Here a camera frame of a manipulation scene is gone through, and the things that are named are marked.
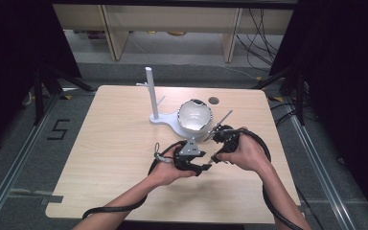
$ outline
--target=wooden table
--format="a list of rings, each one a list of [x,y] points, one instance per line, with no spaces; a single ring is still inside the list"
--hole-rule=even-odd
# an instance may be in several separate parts
[[[266,142],[272,163],[286,189],[299,205],[279,135],[274,125],[265,93],[260,90],[156,87],[157,99],[166,98],[159,112],[173,113],[190,99],[210,105],[213,124],[230,110],[234,112],[224,124],[248,127]],[[218,104],[209,104],[211,97]],[[80,129],[54,196],[63,196],[61,203],[50,203],[49,218],[79,219],[82,214],[105,205],[148,173],[154,145],[160,151],[182,140],[164,125],[150,123],[149,92],[139,86],[102,86]],[[207,152],[193,162],[203,164],[221,148],[214,141],[198,142]],[[149,194],[145,204],[134,210],[129,220],[209,222],[209,223],[272,223],[262,196],[262,181],[254,172],[219,163],[199,177],[179,179],[170,186]]]

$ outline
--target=white stand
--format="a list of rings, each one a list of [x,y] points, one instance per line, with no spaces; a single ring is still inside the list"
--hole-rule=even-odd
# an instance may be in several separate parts
[[[199,133],[194,134],[191,132],[186,131],[178,122],[178,110],[176,110],[172,114],[163,114],[159,113],[157,110],[157,101],[156,101],[156,94],[154,91],[154,81],[153,81],[153,74],[151,72],[150,67],[146,67],[146,77],[148,79],[148,82],[145,84],[137,84],[137,85],[143,85],[146,86],[150,93],[150,100],[151,100],[151,108],[153,110],[153,113],[150,115],[150,121],[152,124],[155,125],[168,125],[172,128],[172,130],[179,136],[186,138],[186,139],[199,139],[203,137],[207,132],[205,133]]]

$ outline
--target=person's right arm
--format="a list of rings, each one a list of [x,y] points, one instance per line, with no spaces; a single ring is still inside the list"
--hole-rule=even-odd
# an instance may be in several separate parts
[[[229,161],[246,171],[254,171],[263,181],[267,195],[275,207],[286,219],[302,229],[311,229],[297,205],[289,196],[279,175],[265,156],[262,147],[253,138],[241,134],[238,148],[232,153],[218,154],[221,161]],[[288,229],[275,218],[277,229]]]

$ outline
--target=gray carpet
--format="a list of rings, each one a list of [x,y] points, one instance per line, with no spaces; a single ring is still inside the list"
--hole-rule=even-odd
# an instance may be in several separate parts
[[[228,70],[218,66],[191,65],[156,65],[153,69],[156,85],[191,86],[191,87],[224,87],[249,88],[256,84],[256,77],[266,78],[267,73],[252,68],[233,68]],[[134,85],[136,82],[146,81],[144,65],[112,65],[112,64],[79,64],[83,81],[98,87],[102,84]],[[64,87],[74,85],[61,81]],[[279,96],[278,89],[281,81],[269,85],[264,92],[268,97]],[[56,186],[68,154],[79,133],[83,119],[88,111],[94,95],[81,90],[72,91],[70,100],[59,100],[50,114],[46,126],[30,155],[22,173],[14,184],[15,189],[30,192],[52,192]],[[270,102],[270,106],[280,104]],[[19,110],[13,118],[11,126],[2,136],[0,150],[0,182],[8,171],[12,160],[20,150],[34,121],[34,107]],[[273,119],[276,120],[288,113],[284,106],[273,109]],[[58,119],[68,119],[58,125],[68,129],[62,140],[48,140],[58,137],[60,133],[52,128]],[[337,152],[329,140],[320,122],[306,119],[306,128],[315,144],[333,182],[347,206],[358,229],[368,229],[368,204],[349,171],[336,163]],[[287,120],[278,127],[279,135],[286,153],[296,186],[307,198],[314,213],[318,216],[325,229],[340,229],[322,187],[312,169],[311,163],[302,146],[291,120]],[[11,194],[0,212],[0,229],[70,229],[78,219],[52,219],[45,217],[45,196],[32,194]],[[303,210],[308,210],[303,203]],[[306,217],[313,229],[319,229],[311,212]],[[177,225],[163,225],[164,229],[184,229]],[[191,229],[206,229],[205,225],[192,225]],[[226,229],[239,229],[239,226],[226,226]],[[244,229],[274,229],[272,225],[247,224]]]

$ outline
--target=hand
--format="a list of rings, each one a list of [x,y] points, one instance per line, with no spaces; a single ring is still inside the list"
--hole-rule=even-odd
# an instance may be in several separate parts
[[[176,145],[167,151],[164,156],[173,157],[174,151],[179,148],[180,145]],[[173,163],[159,162],[154,170],[150,173],[151,178],[157,186],[169,185],[178,178],[185,178],[195,176],[194,171],[181,171],[178,170]]]
[[[217,158],[221,161],[229,161],[246,171],[260,171],[270,166],[263,148],[252,137],[241,133],[238,148],[232,153],[220,153]]]

